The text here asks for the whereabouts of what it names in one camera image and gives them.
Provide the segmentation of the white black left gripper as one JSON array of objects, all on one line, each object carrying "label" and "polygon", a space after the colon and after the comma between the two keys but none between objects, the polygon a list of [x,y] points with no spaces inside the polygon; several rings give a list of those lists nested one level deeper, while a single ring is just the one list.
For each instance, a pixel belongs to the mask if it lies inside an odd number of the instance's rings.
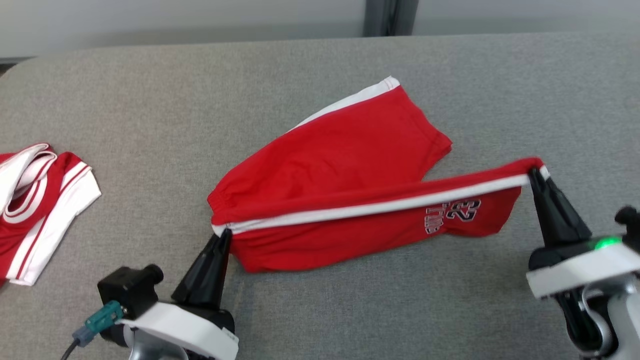
[{"label": "white black left gripper", "polygon": [[[233,232],[214,234],[173,292],[176,303],[220,309]],[[130,360],[235,360],[231,325],[165,301],[145,300],[118,321],[118,346]]]}]

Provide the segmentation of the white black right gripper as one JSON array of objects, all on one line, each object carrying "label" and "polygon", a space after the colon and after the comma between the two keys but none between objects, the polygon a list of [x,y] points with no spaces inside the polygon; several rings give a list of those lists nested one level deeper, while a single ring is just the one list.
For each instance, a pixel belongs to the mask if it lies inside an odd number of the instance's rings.
[{"label": "white black right gripper", "polygon": [[551,178],[529,171],[535,211],[546,247],[529,257],[526,280],[537,299],[638,272],[639,239],[592,231]]}]

